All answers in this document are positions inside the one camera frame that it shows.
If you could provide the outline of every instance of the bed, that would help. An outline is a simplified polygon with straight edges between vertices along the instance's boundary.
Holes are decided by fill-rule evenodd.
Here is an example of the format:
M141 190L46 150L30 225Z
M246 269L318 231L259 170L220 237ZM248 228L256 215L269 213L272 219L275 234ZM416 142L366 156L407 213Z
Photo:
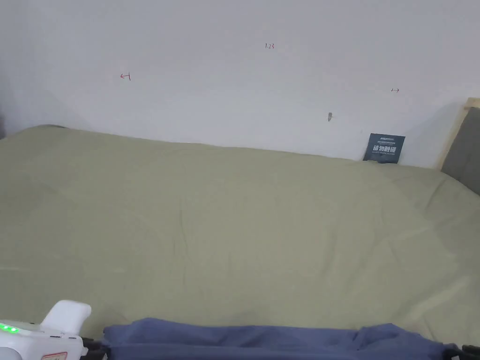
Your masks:
M0 141L0 318L85 336L394 323L480 342L480 197L437 170L40 126Z

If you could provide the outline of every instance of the gray headboard cushion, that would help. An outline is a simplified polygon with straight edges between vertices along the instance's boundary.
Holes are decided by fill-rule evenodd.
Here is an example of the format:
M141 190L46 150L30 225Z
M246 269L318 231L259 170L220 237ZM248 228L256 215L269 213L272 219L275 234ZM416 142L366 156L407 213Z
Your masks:
M465 116L442 172L480 195L480 108L470 108Z

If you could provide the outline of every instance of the white plastic handle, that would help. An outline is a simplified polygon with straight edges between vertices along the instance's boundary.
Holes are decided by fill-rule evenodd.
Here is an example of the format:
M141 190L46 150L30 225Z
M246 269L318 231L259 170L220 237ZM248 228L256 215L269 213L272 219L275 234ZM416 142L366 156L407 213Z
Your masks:
M78 335L92 308L88 304L71 300L60 300L50 310L41 326L66 334Z

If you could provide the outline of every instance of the sticker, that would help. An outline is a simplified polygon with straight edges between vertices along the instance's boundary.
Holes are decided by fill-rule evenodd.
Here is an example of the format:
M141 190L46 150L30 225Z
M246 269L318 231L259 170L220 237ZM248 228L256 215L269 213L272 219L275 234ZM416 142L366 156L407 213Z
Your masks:
M41 360L65 360L66 358L66 352L59 352L58 354L44 355Z

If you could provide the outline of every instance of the white device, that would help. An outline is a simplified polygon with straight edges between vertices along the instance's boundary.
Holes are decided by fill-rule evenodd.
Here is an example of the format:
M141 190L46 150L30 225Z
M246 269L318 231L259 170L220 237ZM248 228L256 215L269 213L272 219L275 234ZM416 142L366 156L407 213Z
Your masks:
M40 325L0 320L0 360L79 360L87 354L79 336L92 308L61 300Z

